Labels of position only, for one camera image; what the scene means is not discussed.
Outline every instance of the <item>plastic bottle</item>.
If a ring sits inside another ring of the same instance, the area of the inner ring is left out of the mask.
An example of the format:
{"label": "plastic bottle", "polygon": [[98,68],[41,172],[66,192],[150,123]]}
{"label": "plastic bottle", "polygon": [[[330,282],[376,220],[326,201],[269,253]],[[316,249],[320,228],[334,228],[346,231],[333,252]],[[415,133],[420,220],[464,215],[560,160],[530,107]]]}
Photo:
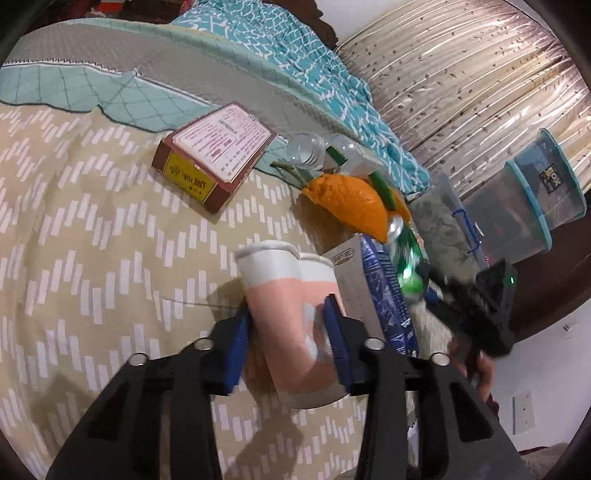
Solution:
{"label": "plastic bottle", "polygon": [[338,151],[347,162],[341,166],[341,173],[352,177],[368,177],[374,171],[380,172],[388,178],[388,169],[382,161],[370,150],[351,140],[346,135],[334,134],[328,139],[328,144]]}
{"label": "plastic bottle", "polygon": [[287,161],[302,170],[322,170],[326,155],[326,141],[321,136],[302,132],[291,137],[285,152]]}

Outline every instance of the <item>paper cup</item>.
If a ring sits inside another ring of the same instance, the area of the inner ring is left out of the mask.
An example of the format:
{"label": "paper cup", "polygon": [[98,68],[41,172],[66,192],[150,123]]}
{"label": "paper cup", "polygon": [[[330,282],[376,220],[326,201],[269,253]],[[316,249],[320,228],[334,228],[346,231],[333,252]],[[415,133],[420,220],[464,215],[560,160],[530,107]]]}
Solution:
{"label": "paper cup", "polygon": [[316,408],[344,397],[322,319],[326,296],[339,294],[330,260],[266,241],[239,249],[236,263],[280,401]]}

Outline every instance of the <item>brown box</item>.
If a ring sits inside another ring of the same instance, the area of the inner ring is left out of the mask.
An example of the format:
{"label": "brown box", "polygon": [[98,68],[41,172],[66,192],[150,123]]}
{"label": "brown box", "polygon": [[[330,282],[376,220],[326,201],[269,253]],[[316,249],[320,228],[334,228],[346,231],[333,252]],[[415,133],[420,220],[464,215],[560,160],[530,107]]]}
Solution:
{"label": "brown box", "polygon": [[152,166],[211,213],[217,213],[275,138],[238,103],[166,136]]}

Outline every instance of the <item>leaf-patterned curtain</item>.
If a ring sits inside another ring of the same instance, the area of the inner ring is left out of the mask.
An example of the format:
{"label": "leaf-patterned curtain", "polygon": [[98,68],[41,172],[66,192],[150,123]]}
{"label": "leaf-patterned curtain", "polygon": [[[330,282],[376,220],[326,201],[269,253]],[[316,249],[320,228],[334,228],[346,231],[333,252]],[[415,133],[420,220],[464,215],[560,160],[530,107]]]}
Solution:
{"label": "leaf-patterned curtain", "polygon": [[403,146],[465,196],[548,128],[591,187],[591,95],[560,41],[503,0],[412,0],[338,50]]}

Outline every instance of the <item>wall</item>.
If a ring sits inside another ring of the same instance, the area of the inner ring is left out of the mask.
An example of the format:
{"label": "wall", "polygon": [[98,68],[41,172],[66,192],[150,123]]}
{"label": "wall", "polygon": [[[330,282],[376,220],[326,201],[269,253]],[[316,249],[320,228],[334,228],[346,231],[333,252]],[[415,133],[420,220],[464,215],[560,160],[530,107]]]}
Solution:
{"label": "wall", "polygon": [[[591,300],[496,362],[493,398],[518,450],[569,442],[591,405]],[[535,427],[513,435],[512,398],[531,390]]]}
{"label": "wall", "polygon": [[[322,20],[331,25],[339,44],[347,41],[361,29],[374,22],[381,16],[408,3],[410,0],[316,0],[318,9],[324,12]],[[524,0],[510,0],[511,4],[521,8],[540,23],[544,21],[537,15]]]}

